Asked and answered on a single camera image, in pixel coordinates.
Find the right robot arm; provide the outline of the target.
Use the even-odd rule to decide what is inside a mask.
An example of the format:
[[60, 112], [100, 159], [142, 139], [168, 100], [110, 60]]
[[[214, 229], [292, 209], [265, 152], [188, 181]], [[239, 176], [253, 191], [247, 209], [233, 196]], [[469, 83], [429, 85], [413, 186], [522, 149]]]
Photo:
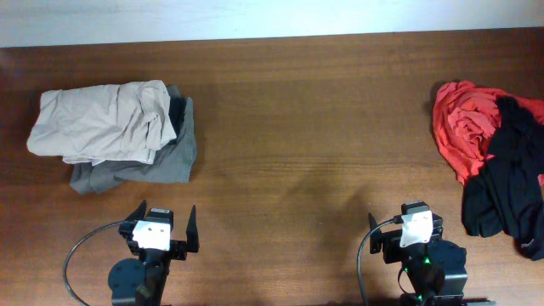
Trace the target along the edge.
[[461, 305], [468, 280], [467, 251], [443, 238], [443, 219], [423, 201], [404, 203], [401, 214], [378, 223], [368, 215], [371, 254], [385, 264], [399, 264], [412, 292], [403, 290], [399, 305]]

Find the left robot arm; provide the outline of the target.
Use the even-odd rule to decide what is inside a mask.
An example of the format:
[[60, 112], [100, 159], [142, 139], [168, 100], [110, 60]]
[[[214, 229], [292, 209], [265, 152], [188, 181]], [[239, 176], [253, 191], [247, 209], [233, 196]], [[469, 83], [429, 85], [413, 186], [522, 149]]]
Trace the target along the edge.
[[158, 306], [173, 260], [184, 261], [199, 252], [196, 208], [192, 207], [184, 241], [171, 238], [173, 211], [147, 208], [143, 201], [119, 227], [130, 258], [117, 262], [108, 275], [111, 303], [123, 306]]

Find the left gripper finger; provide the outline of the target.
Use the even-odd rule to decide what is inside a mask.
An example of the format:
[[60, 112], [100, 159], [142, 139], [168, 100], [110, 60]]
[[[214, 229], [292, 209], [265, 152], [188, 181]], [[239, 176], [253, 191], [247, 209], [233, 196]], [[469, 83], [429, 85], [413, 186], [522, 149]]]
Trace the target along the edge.
[[126, 222], [137, 222], [145, 217], [147, 211], [147, 202], [146, 200], [143, 200], [139, 206], [130, 213], [126, 218]]
[[196, 223], [196, 206], [193, 206], [190, 211], [190, 217], [186, 227], [186, 238], [187, 252], [199, 252], [200, 242]]

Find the black polo shirt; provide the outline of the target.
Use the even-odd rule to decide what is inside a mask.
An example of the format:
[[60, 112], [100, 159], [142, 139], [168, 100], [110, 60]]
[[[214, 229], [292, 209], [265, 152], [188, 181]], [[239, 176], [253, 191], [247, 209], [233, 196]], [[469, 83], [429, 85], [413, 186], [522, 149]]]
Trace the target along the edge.
[[543, 259], [543, 126], [513, 97], [497, 101], [501, 126], [479, 174], [464, 185], [462, 224], [470, 236], [504, 232], [522, 256]]

